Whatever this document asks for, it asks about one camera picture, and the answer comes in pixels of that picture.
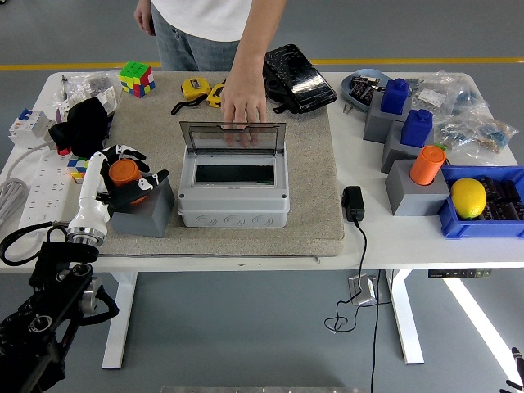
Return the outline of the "person's right hand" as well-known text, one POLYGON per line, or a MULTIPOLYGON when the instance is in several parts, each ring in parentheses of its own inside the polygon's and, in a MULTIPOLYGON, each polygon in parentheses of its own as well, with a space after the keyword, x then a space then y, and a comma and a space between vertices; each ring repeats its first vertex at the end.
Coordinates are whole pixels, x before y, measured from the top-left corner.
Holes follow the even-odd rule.
POLYGON ((144 34, 148 36, 156 35, 150 0, 138 0, 133 16, 138 24, 138 28, 144 34))

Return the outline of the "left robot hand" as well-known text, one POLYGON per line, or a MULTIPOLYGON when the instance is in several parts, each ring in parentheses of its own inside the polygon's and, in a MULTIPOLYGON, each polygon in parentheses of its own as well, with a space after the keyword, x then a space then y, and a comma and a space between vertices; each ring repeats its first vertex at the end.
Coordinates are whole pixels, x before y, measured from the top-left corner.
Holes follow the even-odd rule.
POLYGON ((106 224, 112 213, 148 196, 168 178, 166 169, 150 174, 145 159, 141 152, 125 145, 114 145, 91 156, 79 194, 79 211, 67 228, 70 242, 101 245, 106 239, 106 224), (145 176, 117 186, 110 178, 109 169, 124 159, 130 159, 145 176))

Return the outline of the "person's left hand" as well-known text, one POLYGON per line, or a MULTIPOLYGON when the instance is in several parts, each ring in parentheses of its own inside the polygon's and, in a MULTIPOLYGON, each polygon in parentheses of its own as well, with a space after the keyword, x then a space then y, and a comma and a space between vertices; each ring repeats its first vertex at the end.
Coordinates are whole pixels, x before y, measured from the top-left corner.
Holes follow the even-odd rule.
POLYGON ((224 123, 267 122, 267 102, 261 71, 231 70, 221 98, 224 123))

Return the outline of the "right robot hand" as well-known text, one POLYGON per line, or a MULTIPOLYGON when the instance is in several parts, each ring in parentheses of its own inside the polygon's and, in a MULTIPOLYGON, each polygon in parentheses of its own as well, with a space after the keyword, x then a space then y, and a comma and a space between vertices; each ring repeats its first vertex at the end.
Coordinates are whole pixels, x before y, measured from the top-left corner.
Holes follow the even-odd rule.
POLYGON ((523 372, 524 372, 524 362, 523 362, 523 355, 522 353, 520 352, 520 350, 517 348, 517 347, 512 347, 511 348, 511 352, 512 352, 512 355, 513 355, 513 358, 514 358, 514 361, 515 361, 515 364, 516 364, 516 367, 517 367, 517 373, 518 373, 518 376, 520 377, 520 383, 516 383, 516 382, 513 382, 509 379, 507 379, 505 381, 505 383, 512 387, 513 389, 515 389, 516 391, 523 391, 523 372))

